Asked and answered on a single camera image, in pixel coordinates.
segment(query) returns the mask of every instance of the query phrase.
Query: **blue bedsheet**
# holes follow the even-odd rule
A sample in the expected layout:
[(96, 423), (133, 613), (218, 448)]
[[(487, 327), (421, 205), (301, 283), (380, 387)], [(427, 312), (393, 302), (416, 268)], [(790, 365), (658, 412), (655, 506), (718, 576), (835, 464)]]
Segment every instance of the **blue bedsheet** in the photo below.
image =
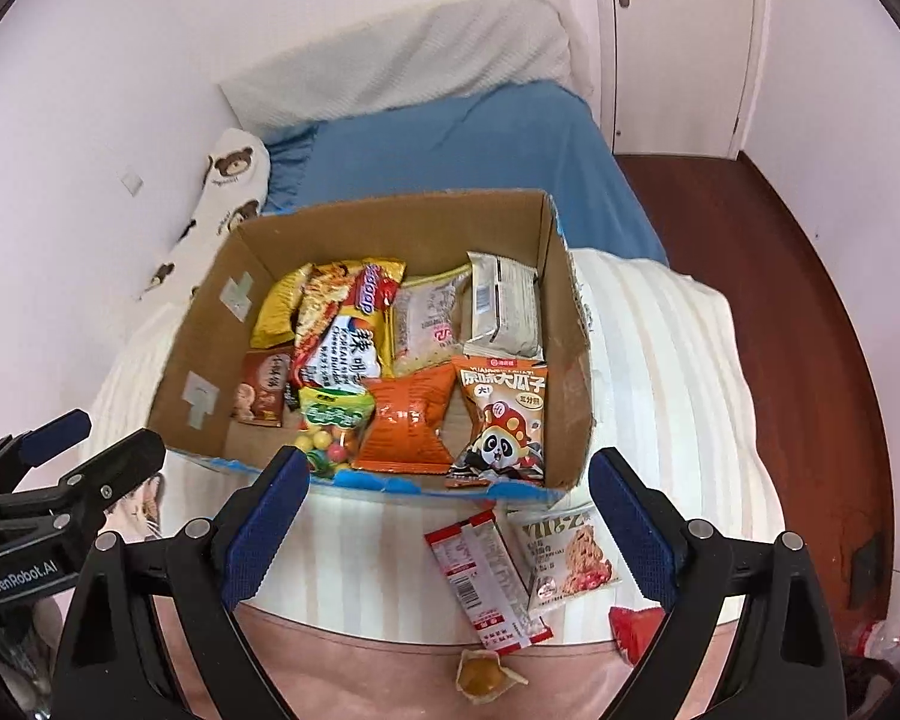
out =
[(543, 189), (569, 247), (666, 264), (586, 103), (551, 81), (506, 85), (271, 138), (264, 213), (447, 189)]

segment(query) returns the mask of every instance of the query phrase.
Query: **white door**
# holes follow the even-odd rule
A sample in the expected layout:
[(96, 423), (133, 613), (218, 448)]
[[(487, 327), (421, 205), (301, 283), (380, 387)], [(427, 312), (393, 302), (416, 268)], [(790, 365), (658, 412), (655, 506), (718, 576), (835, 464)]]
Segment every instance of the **white door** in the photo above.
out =
[(754, 0), (614, 0), (617, 153), (730, 154)]

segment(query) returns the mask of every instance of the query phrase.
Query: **cardboard box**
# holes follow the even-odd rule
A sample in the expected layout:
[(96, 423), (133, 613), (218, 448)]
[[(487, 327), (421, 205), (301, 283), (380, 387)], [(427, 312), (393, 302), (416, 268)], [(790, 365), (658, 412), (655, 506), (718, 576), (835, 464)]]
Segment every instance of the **cardboard box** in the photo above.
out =
[[(553, 501), (581, 476), (590, 444), (589, 352), (569, 254), (549, 197), (541, 191), (465, 191), (327, 203), (257, 218), (227, 239), (194, 296), (156, 392), (148, 427), (165, 444), (205, 458), (259, 469), (298, 420), (282, 428), (233, 422), (233, 394), (257, 312), (271, 285), (299, 266), (391, 257), (407, 275), (439, 274), (467, 262), (468, 250), (534, 266), (544, 356), (549, 367), (544, 422), (545, 487), (498, 482), (447, 490), (442, 477), (341, 471), (334, 488), (378, 493)], [(464, 306), (469, 317), (469, 307)], [(442, 429), (451, 453), (470, 438), (458, 387)]]

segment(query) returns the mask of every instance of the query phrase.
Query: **gray tape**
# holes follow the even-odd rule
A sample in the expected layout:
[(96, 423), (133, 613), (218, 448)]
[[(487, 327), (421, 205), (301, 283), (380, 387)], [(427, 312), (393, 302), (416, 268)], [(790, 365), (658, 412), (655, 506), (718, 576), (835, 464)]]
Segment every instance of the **gray tape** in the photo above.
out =
[(210, 384), (209, 381), (202, 376), (195, 374), (192, 370), (187, 373), (187, 381), (183, 385), (183, 399), (190, 404), (190, 414), (187, 418), (187, 424), (194, 430), (203, 428), (203, 418), (209, 413), (213, 413), (214, 407), (217, 405), (217, 395), (220, 394), (220, 388)]
[(247, 320), (247, 314), (250, 312), (250, 287), (252, 286), (253, 278), (245, 272), (240, 279), (240, 284), (232, 278), (228, 278), (220, 293), (221, 303), (230, 309), (231, 314), (241, 322)]

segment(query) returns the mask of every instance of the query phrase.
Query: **snack bag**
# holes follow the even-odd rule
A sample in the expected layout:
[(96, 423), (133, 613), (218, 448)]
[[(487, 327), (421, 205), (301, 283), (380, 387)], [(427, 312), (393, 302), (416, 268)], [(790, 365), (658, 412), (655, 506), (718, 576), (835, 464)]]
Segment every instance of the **snack bag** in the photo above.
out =
[(530, 613), (540, 614), (616, 579), (597, 543), (593, 504), (565, 512), (512, 512), (530, 573)]
[(460, 354), (461, 295), (469, 280), (470, 266), (464, 265), (403, 283), (391, 311), (394, 376), (406, 376)]
[(244, 376), (233, 396), (232, 418), (245, 425), (280, 427), (290, 351), (252, 349), (244, 356)]
[(300, 350), (293, 358), (300, 386), (362, 392), (362, 379), (392, 375), (384, 312), (394, 303), (405, 267), (395, 260), (364, 260), (326, 335), (309, 355)]
[(463, 355), (453, 357), (453, 364), (475, 435), (450, 466), (447, 485), (487, 485), (499, 479), (542, 485), (546, 365)]
[(610, 607), (610, 630), (617, 640), (621, 658), (628, 665), (639, 664), (665, 616), (666, 613), (660, 607), (642, 608), (639, 611)]
[(298, 361), (304, 361), (319, 346), (320, 339), (336, 317), (340, 304), (350, 294), (364, 264), (356, 260), (317, 265), (303, 287), (300, 312), (293, 339), (293, 368), (290, 375), (298, 386)]
[(303, 288), (313, 269), (313, 264), (307, 263), (291, 271), (271, 287), (260, 307), (260, 314), (257, 314), (257, 322), (253, 325), (251, 348), (269, 349), (271, 346), (293, 341), (290, 320), (300, 305)]
[(333, 478), (339, 469), (348, 469), (357, 454), (360, 433), (373, 413), (373, 396), (333, 389), (300, 389), (303, 425), (293, 446), (307, 456), (314, 476)]
[(473, 335), (463, 352), (542, 360), (536, 269), (494, 254), (467, 254), (473, 263)]
[(554, 635), (527, 611), (527, 589), (493, 509), (424, 538), (487, 650), (506, 655)]
[(395, 473), (447, 473), (453, 458), (437, 437), (456, 371), (450, 362), (402, 379), (365, 379), (376, 415), (354, 469)]

